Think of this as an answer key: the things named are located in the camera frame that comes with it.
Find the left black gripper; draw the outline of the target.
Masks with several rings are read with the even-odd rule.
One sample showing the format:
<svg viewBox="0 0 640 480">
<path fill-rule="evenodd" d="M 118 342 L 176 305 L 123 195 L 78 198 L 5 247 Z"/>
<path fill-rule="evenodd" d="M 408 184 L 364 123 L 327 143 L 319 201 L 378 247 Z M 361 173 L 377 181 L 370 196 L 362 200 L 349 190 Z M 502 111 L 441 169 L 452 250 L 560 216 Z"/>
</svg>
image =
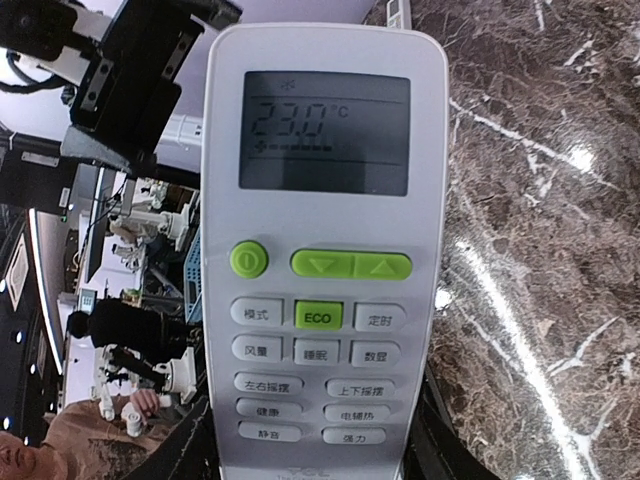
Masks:
<svg viewBox="0 0 640 480">
<path fill-rule="evenodd" d="M 240 21 L 232 1 L 126 1 L 94 48 L 60 152 L 125 173 L 149 173 L 181 96 L 175 79 L 207 27 Z"/>
</svg>

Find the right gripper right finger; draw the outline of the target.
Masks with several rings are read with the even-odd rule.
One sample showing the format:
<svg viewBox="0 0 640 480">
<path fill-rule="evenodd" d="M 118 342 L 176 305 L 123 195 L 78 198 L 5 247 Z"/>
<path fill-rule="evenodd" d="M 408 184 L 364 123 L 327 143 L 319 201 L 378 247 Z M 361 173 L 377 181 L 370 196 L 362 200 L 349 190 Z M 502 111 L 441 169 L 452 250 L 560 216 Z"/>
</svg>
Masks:
<svg viewBox="0 0 640 480">
<path fill-rule="evenodd" d="M 407 446 L 408 480 L 498 480 L 463 445 L 454 431 L 431 366 L 412 420 Z"/>
</svg>

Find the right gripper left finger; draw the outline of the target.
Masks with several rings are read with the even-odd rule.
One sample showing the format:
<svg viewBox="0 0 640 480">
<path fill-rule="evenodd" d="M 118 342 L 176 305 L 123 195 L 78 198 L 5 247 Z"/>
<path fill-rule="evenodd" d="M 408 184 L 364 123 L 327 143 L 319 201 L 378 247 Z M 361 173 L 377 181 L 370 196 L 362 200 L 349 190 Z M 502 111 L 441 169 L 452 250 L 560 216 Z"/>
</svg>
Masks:
<svg viewBox="0 0 640 480">
<path fill-rule="evenodd" d="M 145 462 L 144 478 L 219 479 L 210 402 L 201 398 Z"/>
</svg>

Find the white remote green buttons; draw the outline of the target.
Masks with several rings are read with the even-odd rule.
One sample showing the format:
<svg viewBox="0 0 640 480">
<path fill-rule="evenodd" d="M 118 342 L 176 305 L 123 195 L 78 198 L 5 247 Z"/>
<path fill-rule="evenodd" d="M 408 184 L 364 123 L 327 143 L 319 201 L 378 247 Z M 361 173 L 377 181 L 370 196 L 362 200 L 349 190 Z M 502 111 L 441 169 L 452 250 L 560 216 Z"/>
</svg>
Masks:
<svg viewBox="0 0 640 480">
<path fill-rule="evenodd" d="M 224 479 L 394 479 L 424 379 L 449 65 L 432 37 L 233 26 L 207 65 L 202 311 Z"/>
</svg>

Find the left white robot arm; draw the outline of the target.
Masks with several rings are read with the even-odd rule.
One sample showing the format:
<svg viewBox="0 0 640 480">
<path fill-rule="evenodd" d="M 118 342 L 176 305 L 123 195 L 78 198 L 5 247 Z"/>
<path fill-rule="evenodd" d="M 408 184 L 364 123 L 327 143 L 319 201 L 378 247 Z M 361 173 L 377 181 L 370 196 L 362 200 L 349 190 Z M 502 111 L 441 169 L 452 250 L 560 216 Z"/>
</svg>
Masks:
<svg viewBox="0 0 640 480">
<path fill-rule="evenodd" d="M 94 48 L 60 152 L 133 176 L 156 167 L 156 147 L 198 147 L 203 121 L 177 115 L 176 77 L 206 28 L 239 23 L 231 1 L 126 1 Z"/>
</svg>

